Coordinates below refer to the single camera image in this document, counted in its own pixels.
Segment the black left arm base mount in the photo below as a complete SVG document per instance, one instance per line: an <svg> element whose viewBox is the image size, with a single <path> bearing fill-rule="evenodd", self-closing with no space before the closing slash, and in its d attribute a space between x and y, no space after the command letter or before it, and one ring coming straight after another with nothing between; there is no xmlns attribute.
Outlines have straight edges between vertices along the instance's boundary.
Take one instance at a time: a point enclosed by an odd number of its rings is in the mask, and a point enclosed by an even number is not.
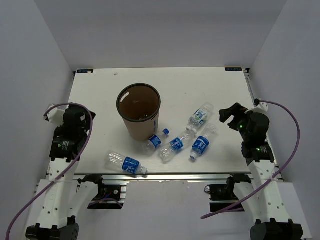
<svg viewBox="0 0 320 240"><path fill-rule="evenodd" d="M121 210L124 203L122 201L122 185L106 184L102 175L87 174L83 178L78 178L78 187L82 183L93 183L97 188L97 195L91 200L87 209L90 210Z"/></svg>

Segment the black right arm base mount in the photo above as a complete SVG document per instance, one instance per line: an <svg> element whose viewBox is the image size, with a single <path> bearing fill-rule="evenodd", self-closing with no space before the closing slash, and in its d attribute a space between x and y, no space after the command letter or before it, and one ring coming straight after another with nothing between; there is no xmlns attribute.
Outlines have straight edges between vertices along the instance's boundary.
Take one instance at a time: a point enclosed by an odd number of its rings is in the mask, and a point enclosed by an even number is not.
<svg viewBox="0 0 320 240"><path fill-rule="evenodd" d="M217 212L226 208L239 199L234 194L235 184L249 183L252 181L246 174L232 174L227 178L225 184L209 184L204 188L204 192L210 196L210 211Z"/></svg>

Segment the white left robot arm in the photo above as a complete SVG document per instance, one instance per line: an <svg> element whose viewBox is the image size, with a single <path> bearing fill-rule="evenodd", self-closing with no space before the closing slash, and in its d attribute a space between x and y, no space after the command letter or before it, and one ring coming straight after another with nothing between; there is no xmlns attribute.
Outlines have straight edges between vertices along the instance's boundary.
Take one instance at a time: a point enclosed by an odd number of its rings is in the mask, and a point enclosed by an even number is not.
<svg viewBox="0 0 320 240"><path fill-rule="evenodd" d="M78 103L67 106L61 110L53 105L44 114L45 120L57 127L49 153L49 184L39 193L44 195L44 203L36 223L26 229L28 240L73 239L79 229L76 216L69 213L69 195L96 114Z"/></svg>

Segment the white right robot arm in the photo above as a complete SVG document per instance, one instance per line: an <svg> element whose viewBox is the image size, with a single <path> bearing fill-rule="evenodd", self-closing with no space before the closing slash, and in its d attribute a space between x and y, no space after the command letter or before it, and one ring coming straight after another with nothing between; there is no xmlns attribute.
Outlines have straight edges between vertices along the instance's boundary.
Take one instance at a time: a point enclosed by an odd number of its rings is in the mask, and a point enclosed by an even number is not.
<svg viewBox="0 0 320 240"><path fill-rule="evenodd" d="M289 216L282 199L276 176L275 157L267 142L270 120L268 105L257 102L248 109L239 103L219 110L219 120L229 118L230 129L242 137L241 152L253 176L253 182L234 175L225 187L226 195L239 199L254 225L250 229L252 240L300 240L303 228Z"/></svg>

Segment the clear bottle green blue label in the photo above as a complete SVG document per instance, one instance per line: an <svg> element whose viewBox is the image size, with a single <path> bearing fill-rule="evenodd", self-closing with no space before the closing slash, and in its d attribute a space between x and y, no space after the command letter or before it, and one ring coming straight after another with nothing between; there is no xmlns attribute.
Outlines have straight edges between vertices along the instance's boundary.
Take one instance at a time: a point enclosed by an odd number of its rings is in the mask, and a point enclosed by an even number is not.
<svg viewBox="0 0 320 240"><path fill-rule="evenodd" d="M186 126L187 130L200 129L213 115L214 106L205 102L196 112L189 118Z"/></svg>

